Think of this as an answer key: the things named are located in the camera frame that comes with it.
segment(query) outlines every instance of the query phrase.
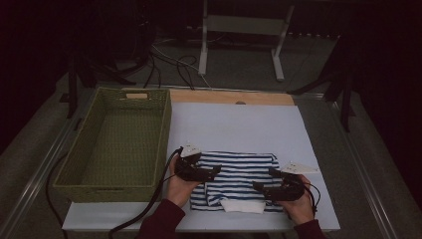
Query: cuff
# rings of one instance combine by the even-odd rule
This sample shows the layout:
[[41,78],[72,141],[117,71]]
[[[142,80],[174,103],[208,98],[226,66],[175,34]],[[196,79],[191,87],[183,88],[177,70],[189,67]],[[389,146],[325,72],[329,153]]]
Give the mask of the cuff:
[[299,238],[325,238],[319,227],[317,220],[312,220],[307,223],[294,227],[298,233]]
[[160,216],[162,225],[168,229],[175,229],[185,216],[185,212],[173,202],[162,199],[154,215]]
[[262,214],[265,209],[264,201],[229,200],[220,201],[226,212],[252,212]]

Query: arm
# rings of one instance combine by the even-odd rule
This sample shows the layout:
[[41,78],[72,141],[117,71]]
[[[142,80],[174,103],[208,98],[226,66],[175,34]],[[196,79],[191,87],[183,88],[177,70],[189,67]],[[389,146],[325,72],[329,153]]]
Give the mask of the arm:
[[[310,187],[310,181],[300,175],[302,182]],[[325,238],[320,230],[319,223],[315,220],[310,194],[305,191],[304,195],[296,201],[279,201],[292,220],[295,222],[295,230],[300,239],[320,239]]]
[[[174,167],[179,156],[170,162],[170,176],[174,175]],[[184,181],[178,176],[168,180],[167,198],[163,199],[155,212],[145,218],[140,225],[138,239],[175,239],[175,229],[185,216],[181,207],[186,204],[192,190],[200,182]]]

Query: handheld controller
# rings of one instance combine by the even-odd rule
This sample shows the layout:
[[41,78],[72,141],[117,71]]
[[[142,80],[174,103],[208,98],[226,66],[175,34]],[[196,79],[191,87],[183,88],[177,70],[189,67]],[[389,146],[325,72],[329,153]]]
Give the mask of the handheld controller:
[[270,168],[269,174],[276,178],[282,178],[279,187],[265,187],[263,183],[253,181],[255,190],[264,194],[265,199],[272,201],[295,201],[305,193],[305,185],[296,174],[281,172]]
[[193,145],[181,147],[180,157],[176,161],[175,174],[185,181],[213,181],[214,177],[221,171],[221,165],[213,169],[198,167],[201,150]]

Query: red sleeve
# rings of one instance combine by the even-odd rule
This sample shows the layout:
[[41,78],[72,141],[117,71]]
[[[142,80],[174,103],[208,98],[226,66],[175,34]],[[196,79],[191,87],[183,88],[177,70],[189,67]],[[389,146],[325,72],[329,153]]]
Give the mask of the red sleeve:
[[138,239],[175,239],[175,229],[185,213],[180,207],[163,199],[155,212],[140,225]]
[[317,220],[313,220],[295,227],[300,239],[325,239]]

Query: wicker basket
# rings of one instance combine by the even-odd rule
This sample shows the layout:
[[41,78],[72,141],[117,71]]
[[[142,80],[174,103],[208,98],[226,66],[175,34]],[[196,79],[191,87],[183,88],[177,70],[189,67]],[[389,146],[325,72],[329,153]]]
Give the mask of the wicker basket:
[[168,90],[99,88],[54,187],[74,202],[149,201],[170,122]]

